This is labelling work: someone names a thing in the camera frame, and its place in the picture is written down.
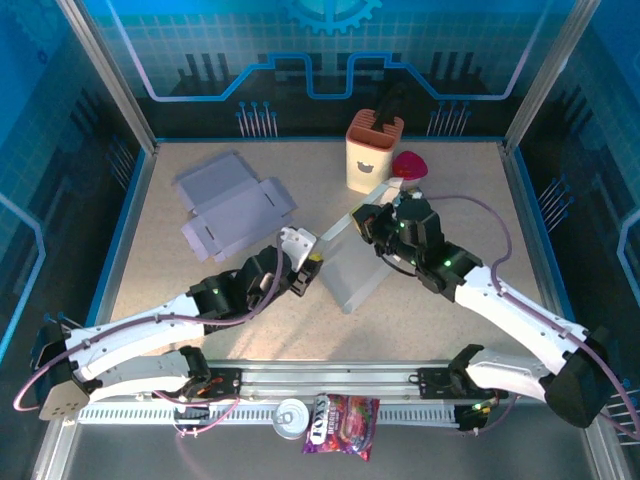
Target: candy bag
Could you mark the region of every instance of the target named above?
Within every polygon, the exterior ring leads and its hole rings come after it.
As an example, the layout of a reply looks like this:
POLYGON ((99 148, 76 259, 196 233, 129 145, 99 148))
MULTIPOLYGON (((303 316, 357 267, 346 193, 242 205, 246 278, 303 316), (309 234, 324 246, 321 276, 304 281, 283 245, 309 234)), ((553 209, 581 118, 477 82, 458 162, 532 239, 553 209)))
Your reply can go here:
POLYGON ((368 462, 379 406, 375 398, 318 395, 302 452, 342 452, 368 462))

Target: pen holder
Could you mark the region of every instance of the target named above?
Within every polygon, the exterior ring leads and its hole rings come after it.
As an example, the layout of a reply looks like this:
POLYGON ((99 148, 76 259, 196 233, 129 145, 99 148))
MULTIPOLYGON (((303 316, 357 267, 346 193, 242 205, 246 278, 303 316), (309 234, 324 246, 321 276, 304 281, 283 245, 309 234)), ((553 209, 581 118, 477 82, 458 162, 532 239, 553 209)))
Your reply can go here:
POLYGON ((398 145, 404 121, 394 117, 395 125, 373 130, 374 111, 360 110, 347 130, 347 187, 368 194, 391 175, 393 151, 398 145))

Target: can lid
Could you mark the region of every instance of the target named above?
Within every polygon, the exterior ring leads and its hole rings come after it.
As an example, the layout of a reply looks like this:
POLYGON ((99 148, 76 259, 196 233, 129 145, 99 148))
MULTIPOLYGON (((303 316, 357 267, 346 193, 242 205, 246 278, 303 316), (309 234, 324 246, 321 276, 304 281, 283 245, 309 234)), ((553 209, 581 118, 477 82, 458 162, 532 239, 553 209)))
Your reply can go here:
POLYGON ((273 428, 284 438, 301 437, 309 426, 309 409, 297 398, 280 402, 273 415, 273 428))

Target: beige table surface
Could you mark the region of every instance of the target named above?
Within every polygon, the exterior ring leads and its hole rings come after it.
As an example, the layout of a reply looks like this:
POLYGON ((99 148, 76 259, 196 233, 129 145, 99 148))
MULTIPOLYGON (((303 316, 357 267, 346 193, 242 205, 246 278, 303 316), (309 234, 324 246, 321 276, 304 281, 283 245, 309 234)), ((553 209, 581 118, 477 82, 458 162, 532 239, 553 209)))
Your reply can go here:
MULTIPOLYGON (((202 278, 238 268, 274 241, 267 238, 221 264, 200 263, 180 228, 188 214, 171 186, 175 175, 223 151, 238 151, 260 178, 278 177, 298 204, 295 226, 324 233, 364 198, 345 186, 344 142, 163 144, 129 254, 112 319, 147 310, 185 292, 202 278)), ((500 276, 539 301, 498 149, 493 143, 404 142, 427 162, 421 187, 428 195, 463 193, 503 216, 514 242, 500 276)), ((442 230, 490 264, 506 247, 495 220, 464 201, 437 201, 442 230)), ((392 273, 374 295, 344 315, 317 279, 303 298, 287 293, 249 324, 209 335, 207 358, 251 360, 449 359, 469 343, 524 351, 484 318, 433 295, 411 278, 392 273)))

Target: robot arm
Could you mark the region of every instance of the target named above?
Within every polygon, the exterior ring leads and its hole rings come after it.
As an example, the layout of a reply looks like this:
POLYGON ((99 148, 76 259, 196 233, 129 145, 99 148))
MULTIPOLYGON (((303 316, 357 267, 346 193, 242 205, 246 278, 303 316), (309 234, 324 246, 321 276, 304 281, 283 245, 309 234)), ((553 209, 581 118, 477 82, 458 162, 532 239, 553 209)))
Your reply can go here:
MULTIPOLYGON (((399 256, 415 267, 415 276, 428 290, 482 315, 533 354, 515 357, 481 345, 467 346, 449 364, 451 383, 460 396, 477 389, 510 391, 546 402, 572 425, 585 428, 591 424, 613 387, 567 335, 587 343, 617 369, 616 347, 608 332, 589 332, 560 318, 500 279, 496 289, 490 268, 464 248, 445 241, 439 217, 425 199, 401 197, 397 205, 363 205, 352 216, 362 238, 374 246, 378 256, 399 256), (558 328, 541 322, 541 316, 558 328)), ((283 275, 270 301, 288 290, 302 296, 322 263, 310 256, 315 243, 310 233, 303 229, 283 232, 283 275)), ((40 418, 58 418, 64 413, 61 406, 80 409, 109 396, 152 390, 216 398, 222 390, 210 390, 212 374, 199 349, 184 347, 156 357, 140 355, 241 323, 238 319, 265 299, 276 263, 276 249, 267 247, 240 270, 206 278, 172 301, 139 315, 72 330, 66 338, 56 325, 43 328, 32 352, 34 370, 61 351, 74 352, 35 384, 40 418), (171 320, 153 321, 153 317, 171 320), (193 317, 216 321, 206 324, 193 317), (143 318, 151 321, 120 329, 143 318), (220 320, 228 323, 219 325, 220 320), (97 343, 89 341, 109 330, 115 333, 97 343), (204 390, 208 393, 203 396, 200 392, 204 390)))
POLYGON ((316 238, 292 228, 282 229, 281 238, 282 275, 270 300, 266 297, 278 263, 272 246, 250 257, 241 269, 205 278, 146 312, 65 334, 58 325, 43 327, 32 350, 32 369, 40 369, 63 352, 68 355, 35 383, 40 418, 51 420, 69 409, 65 407, 79 410, 113 395, 163 390, 190 396, 206 385, 210 371, 198 348, 141 355, 244 323, 248 315, 268 306, 262 305, 264 301, 270 304, 289 290, 303 296, 322 265, 320 258, 310 256, 316 238))
POLYGON ((615 371, 619 367, 617 347, 605 329, 589 332, 542 308, 499 278, 496 282, 479 258, 445 241, 438 214, 420 195, 403 194, 399 201, 383 206, 363 205, 352 217, 361 237, 374 246, 378 256, 400 257, 415 268, 415 276, 428 290, 482 315, 534 355, 506 356, 469 345, 449 366, 458 391, 507 390, 546 402, 574 426, 591 424, 614 387, 568 337, 589 345, 615 371))

